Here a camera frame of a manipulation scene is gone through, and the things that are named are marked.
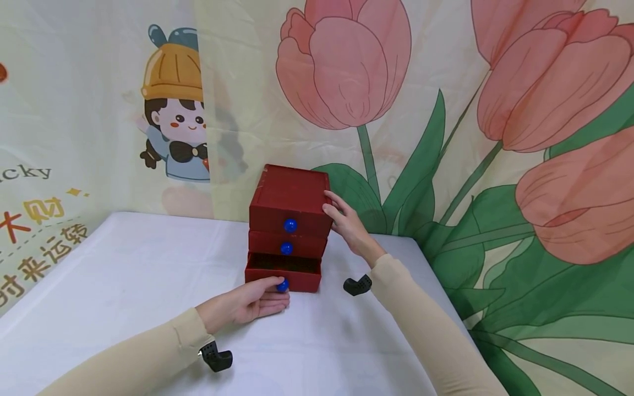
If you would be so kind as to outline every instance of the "table surface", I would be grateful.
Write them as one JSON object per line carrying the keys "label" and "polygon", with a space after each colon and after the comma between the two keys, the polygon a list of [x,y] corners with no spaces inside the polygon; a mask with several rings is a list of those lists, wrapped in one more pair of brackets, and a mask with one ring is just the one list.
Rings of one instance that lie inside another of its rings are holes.
{"label": "table surface", "polygon": [[[0,394],[34,395],[82,361],[244,282],[249,225],[112,214],[0,318]],[[461,326],[409,238],[377,236]],[[202,361],[155,395],[435,395],[391,315],[348,295],[367,265],[331,233],[319,292],[292,293],[282,314],[217,335],[231,369]]]}

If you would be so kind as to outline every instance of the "cartoon girl face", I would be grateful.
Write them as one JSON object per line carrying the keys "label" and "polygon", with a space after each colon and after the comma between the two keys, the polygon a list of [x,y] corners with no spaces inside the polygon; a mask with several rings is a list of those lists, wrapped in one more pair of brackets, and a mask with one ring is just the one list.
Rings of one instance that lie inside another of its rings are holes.
{"label": "cartoon girl face", "polygon": [[170,140],[201,144],[207,141],[204,110],[198,101],[167,99],[166,107],[152,112],[152,120]]}

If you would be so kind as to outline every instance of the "black bow tie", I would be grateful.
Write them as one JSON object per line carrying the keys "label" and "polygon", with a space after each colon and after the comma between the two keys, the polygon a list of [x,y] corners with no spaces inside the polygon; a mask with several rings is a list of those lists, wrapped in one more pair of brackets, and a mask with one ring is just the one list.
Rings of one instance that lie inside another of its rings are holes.
{"label": "black bow tie", "polygon": [[169,144],[169,154],[176,162],[189,162],[195,156],[207,159],[207,143],[194,147],[185,142],[173,141]]}

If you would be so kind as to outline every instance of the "yellow knitted hat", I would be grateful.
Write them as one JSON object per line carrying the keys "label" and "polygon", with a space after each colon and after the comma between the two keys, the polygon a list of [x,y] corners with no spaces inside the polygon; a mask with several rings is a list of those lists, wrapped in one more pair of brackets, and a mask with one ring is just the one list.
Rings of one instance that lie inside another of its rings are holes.
{"label": "yellow knitted hat", "polygon": [[198,51],[168,42],[150,58],[141,94],[150,99],[185,99],[202,102]]}

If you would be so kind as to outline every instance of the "blue knob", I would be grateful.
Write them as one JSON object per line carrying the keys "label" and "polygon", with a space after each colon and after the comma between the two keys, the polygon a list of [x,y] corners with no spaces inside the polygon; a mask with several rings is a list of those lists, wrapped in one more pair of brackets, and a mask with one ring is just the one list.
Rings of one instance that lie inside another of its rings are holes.
{"label": "blue knob", "polygon": [[284,242],[281,244],[280,250],[283,255],[290,255],[291,253],[293,253],[293,245],[291,245],[289,242]]}
{"label": "blue knob", "polygon": [[287,233],[294,233],[297,229],[297,222],[293,219],[288,219],[284,222],[284,231]]}
{"label": "blue knob", "polygon": [[288,279],[284,278],[284,282],[277,285],[277,290],[280,293],[284,293],[288,289]]}

